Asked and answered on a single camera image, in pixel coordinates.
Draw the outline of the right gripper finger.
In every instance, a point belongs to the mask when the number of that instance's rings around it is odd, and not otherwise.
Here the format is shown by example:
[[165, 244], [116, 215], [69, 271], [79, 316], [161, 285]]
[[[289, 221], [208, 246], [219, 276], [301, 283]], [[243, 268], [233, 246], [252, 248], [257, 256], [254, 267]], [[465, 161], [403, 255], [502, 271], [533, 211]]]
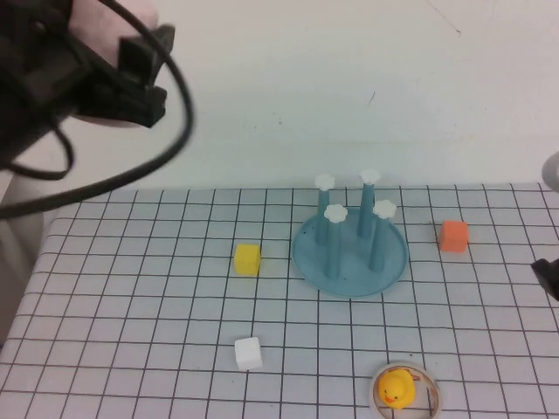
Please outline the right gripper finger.
[[553, 262], [541, 258], [531, 264], [539, 284], [546, 293], [555, 300], [559, 300], [559, 259]]

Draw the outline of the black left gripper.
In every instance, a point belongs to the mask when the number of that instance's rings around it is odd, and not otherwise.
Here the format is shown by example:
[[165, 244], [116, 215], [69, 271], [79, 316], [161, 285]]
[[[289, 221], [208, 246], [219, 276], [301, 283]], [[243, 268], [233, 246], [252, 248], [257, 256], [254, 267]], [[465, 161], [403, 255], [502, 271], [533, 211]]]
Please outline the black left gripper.
[[[167, 91], [153, 86], [164, 63], [160, 55], [141, 35], [121, 37], [118, 69], [134, 82], [121, 78], [79, 38], [86, 28], [78, 22], [84, 6], [84, 1], [1, 3], [2, 126], [52, 127], [78, 115], [151, 128], [165, 115]], [[163, 24], [150, 33], [171, 53], [175, 32]]]

